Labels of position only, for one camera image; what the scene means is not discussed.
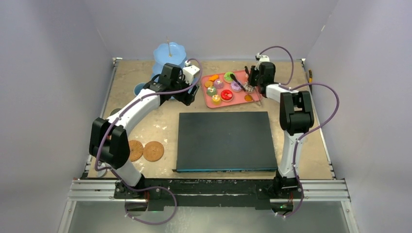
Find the yellow small cake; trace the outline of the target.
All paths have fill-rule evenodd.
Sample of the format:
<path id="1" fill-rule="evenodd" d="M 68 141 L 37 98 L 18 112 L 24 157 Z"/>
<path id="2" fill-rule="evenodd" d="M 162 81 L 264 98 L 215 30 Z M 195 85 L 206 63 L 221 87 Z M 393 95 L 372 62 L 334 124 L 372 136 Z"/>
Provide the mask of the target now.
<path id="1" fill-rule="evenodd" d="M 221 99 L 221 97 L 220 97 L 220 95 L 213 95 L 212 97 L 211 97 L 211 102 L 214 104 L 214 105 L 220 105 L 221 104 L 221 102 L 222 102 L 222 99 Z"/>

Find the red round cake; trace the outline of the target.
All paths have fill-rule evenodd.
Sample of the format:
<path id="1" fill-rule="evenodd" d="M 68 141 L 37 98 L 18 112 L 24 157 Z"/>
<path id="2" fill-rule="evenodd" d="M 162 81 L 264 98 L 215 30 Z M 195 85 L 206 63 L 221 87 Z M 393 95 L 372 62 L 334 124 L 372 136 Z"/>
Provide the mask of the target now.
<path id="1" fill-rule="evenodd" d="M 229 102 L 233 99 L 233 92 L 229 89 L 224 89 L 220 93 L 220 97 L 222 101 Z"/>

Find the blue three-tier cake stand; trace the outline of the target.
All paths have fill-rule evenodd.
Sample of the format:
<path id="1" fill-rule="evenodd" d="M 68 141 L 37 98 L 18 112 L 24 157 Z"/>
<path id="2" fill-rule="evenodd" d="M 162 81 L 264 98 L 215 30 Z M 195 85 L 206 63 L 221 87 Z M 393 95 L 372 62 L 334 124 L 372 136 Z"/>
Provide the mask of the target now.
<path id="1" fill-rule="evenodd" d="M 175 42 L 160 44 L 154 51 L 155 64 L 152 67 L 152 78 L 160 74 L 166 63 L 178 65 L 183 68 L 187 60 L 185 47 Z"/>

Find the black serving tongs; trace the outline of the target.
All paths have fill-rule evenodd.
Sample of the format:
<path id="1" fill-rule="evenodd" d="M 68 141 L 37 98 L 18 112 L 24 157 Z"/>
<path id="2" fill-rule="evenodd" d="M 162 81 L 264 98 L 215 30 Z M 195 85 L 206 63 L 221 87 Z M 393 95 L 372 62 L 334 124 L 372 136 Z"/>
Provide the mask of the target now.
<path id="1" fill-rule="evenodd" d="M 253 99 L 254 99 L 254 100 L 251 101 L 251 102 L 255 102 L 258 106 L 262 106 L 261 96 L 259 95 L 259 93 L 257 92 L 257 90 L 254 88 L 254 91 L 253 91 L 252 93 L 247 93 L 247 92 L 245 92 L 245 89 L 244 89 L 244 87 L 243 87 L 243 84 L 244 84 L 244 83 L 248 83 L 249 73 L 248 73 L 247 67 L 245 67 L 245 71 L 239 71 L 239 72 L 236 71 L 236 72 L 233 72 L 233 73 L 236 75 L 236 77 L 233 78 L 234 81 L 236 81 L 239 85 L 241 85 L 241 86 L 242 86 L 242 89 L 243 89 L 243 91 L 234 92 L 235 94 L 239 94 L 239 95 L 240 95 L 241 101 L 242 101 L 242 102 L 247 102 L 247 101 L 244 100 L 244 96 L 245 96 L 245 95 L 251 95 L 251 96 L 253 97 Z"/>

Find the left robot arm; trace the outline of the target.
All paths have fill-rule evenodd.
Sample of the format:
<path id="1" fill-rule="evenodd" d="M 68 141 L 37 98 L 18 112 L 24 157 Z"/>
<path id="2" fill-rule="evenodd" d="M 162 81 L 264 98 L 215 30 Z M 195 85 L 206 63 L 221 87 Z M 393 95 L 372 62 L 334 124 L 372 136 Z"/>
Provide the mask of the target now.
<path id="1" fill-rule="evenodd" d="M 189 106 L 195 99 L 201 74 L 201 65 L 192 65 L 190 61 L 184 67 L 166 63 L 131 102 L 108 118 L 98 117 L 93 121 L 89 154 L 124 183 L 126 193 L 132 198 L 142 197 L 147 188 L 144 175 L 129 159 L 131 130 L 171 98 Z"/>

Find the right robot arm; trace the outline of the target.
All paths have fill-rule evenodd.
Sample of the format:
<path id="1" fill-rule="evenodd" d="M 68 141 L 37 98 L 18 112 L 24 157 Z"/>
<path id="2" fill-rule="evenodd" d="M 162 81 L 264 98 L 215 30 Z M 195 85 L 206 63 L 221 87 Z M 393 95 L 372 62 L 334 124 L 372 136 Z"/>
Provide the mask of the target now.
<path id="1" fill-rule="evenodd" d="M 279 125 L 284 132 L 284 144 L 280 166 L 268 191 L 283 198 L 301 188 L 299 160 L 304 134 L 314 125 L 314 114 L 309 91 L 296 91 L 275 82 L 275 65 L 262 62 L 245 68 L 247 84 L 264 98 L 279 103 Z"/>

